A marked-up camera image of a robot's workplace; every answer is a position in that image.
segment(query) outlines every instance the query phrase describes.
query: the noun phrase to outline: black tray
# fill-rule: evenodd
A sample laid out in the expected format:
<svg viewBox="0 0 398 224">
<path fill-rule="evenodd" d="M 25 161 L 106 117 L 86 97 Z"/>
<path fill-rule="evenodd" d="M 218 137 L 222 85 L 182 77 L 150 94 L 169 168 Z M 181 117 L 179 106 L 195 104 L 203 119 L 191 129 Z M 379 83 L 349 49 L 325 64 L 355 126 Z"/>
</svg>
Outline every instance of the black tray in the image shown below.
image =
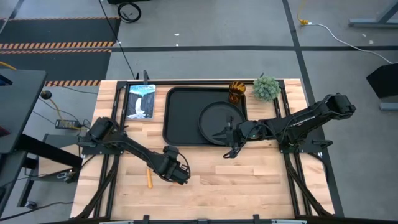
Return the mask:
<svg viewBox="0 0 398 224">
<path fill-rule="evenodd" d="M 164 141 L 173 146 L 216 146 L 202 136 L 198 127 L 199 115 L 210 103 L 228 102 L 228 95 L 228 88 L 221 87 L 172 88 L 166 96 Z M 245 97 L 235 106 L 247 120 Z"/>
</svg>

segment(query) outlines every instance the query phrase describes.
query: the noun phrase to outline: amber glass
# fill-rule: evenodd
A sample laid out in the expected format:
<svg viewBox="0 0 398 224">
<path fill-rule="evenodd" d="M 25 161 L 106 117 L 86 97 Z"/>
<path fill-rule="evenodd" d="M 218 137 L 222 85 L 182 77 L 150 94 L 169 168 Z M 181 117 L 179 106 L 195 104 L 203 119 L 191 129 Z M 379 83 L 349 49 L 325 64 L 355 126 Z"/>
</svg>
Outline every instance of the amber glass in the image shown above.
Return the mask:
<svg viewBox="0 0 398 224">
<path fill-rule="evenodd" d="M 244 84 L 241 82 L 234 81 L 229 84 L 229 102 L 239 103 L 245 91 L 246 86 L 244 86 Z"/>
</svg>

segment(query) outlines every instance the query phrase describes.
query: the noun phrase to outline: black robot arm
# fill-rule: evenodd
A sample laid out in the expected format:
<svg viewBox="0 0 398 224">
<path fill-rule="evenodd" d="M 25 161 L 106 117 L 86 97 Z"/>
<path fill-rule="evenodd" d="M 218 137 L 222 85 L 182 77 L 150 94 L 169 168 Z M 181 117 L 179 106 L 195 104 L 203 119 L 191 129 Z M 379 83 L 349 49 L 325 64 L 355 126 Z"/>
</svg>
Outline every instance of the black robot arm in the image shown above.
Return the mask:
<svg viewBox="0 0 398 224">
<path fill-rule="evenodd" d="M 299 147 L 308 133 L 332 119 L 347 119 L 355 112 L 347 96 L 327 95 L 314 105 L 284 118 L 245 121 L 236 127 L 228 126 L 213 135 L 232 150 L 224 158 L 235 158 L 247 141 L 277 140 L 288 147 Z"/>
<path fill-rule="evenodd" d="M 107 147 L 134 154 L 165 181 L 183 185 L 190 178 L 188 162 L 185 160 L 187 165 L 183 165 L 177 160 L 180 153 L 176 147 L 165 146 L 163 154 L 152 152 L 129 138 L 120 130 L 117 122 L 110 118 L 98 118 L 83 139 L 84 141 L 79 143 L 80 146 Z"/>
</svg>

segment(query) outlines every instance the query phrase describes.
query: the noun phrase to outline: potted plant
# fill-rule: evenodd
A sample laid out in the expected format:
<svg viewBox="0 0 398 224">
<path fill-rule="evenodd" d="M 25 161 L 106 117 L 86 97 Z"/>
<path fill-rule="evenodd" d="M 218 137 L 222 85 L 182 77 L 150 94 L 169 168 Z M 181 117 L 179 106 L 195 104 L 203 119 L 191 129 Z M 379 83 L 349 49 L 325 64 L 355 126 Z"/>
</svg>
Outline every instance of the potted plant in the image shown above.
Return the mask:
<svg viewBox="0 0 398 224">
<path fill-rule="evenodd" d="M 253 94 L 258 100 L 270 102 L 279 96 L 279 83 L 275 78 L 263 75 L 264 73 L 253 82 Z"/>
</svg>

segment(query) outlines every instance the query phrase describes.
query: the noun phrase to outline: gray floor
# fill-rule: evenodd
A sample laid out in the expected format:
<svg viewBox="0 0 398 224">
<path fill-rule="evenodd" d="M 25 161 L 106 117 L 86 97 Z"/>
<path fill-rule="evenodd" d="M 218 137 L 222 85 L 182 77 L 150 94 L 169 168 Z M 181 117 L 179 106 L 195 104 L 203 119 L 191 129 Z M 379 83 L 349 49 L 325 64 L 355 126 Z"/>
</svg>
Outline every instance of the gray floor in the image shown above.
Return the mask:
<svg viewBox="0 0 398 224">
<path fill-rule="evenodd" d="M 0 1 L 0 17 L 8 17 L 17 0 Z M 398 29 L 353 29 L 351 17 L 375 17 L 392 0 L 308 0 L 301 17 L 328 26 L 337 37 L 354 45 L 398 45 Z M 299 0 L 289 0 L 295 18 Z M 151 0 L 139 2 L 142 19 L 121 24 L 119 39 L 123 47 L 164 47 L 199 45 L 281 45 L 292 46 L 281 1 L 273 0 Z M 116 6 L 104 7 L 108 16 Z M 25 0 L 17 17 L 97 17 L 103 16 L 96 0 Z M 300 28 L 295 20 L 302 46 L 339 46 L 321 27 Z M 398 62 L 398 52 L 379 52 Z M 344 121 L 324 125 L 330 147 L 344 213 L 347 217 L 398 220 L 398 143 L 395 137 L 398 113 L 382 112 L 379 100 L 365 77 L 385 62 L 362 52 L 304 52 L 305 64 L 317 100 L 328 93 L 348 95 L 356 105 L 355 115 Z M 295 52 L 209 51 L 209 52 L 129 52 L 132 69 L 146 69 L 155 78 L 255 78 L 262 72 L 277 78 L 301 78 Z M 107 79 L 131 78 L 121 53 L 112 53 Z M 97 91 L 97 87 L 79 87 Z M 80 121 L 91 119 L 95 96 L 51 88 L 62 110 Z M 55 121 L 55 112 L 38 102 L 35 111 Z M 42 139 L 45 133 L 77 134 L 59 131 L 33 114 L 25 133 Z M 16 200 L 24 182 L 13 191 L 6 215 L 23 212 Z M 74 184 L 35 184 L 31 200 L 40 205 L 73 200 Z M 66 220 L 68 205 L 59 205 L 8 221 L 43 223 Z"/>
</svg>

